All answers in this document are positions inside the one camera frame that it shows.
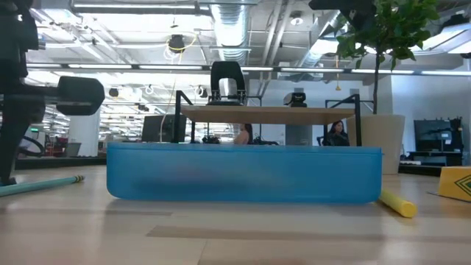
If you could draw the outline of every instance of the yellow foam cylinder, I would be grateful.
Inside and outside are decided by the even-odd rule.
[[[384,189],[381,190],[380,201],[406,218],[412,218],[417,214],[417,206],[414,203]]]

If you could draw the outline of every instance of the potted plant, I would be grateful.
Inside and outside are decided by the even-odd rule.
[[[371,26],[356,29],[348,27],[346,33],[337,37],[337,55],[355,58],[356,68],[361,61],[375,51],[375,84],[373,90],[373,114],[378,113],[378,80],[381,63],[390,57],[391,70],[398,60],[416,60],[411,48],[423,47],[431,36],[425,29],[429,21],[439,19],[436,0],[375,0],[375,15]],[[404,131],[403,116],[381,115],[362,117],[362,142],[365,146],[383,148],[383,173],[397,173],[400,147]],[[347,124],[354,126],[354,119]],[[350,132],[351,141],[355,142]]]

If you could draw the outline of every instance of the green and yellow box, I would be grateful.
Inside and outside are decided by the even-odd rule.
[[[471,202],[471,166],[442,167],[439,195]]]

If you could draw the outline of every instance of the shelf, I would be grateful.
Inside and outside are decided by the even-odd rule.
[[[181,113],[195,122],[233,124],[331,124],[355,115],[353,109],[320,107],[191,106]]]

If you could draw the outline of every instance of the white column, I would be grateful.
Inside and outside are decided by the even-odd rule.
[[[92,116],[72,116],[68,142],[81,143],[79,156],[97,156],[100,129],[100,110]]]

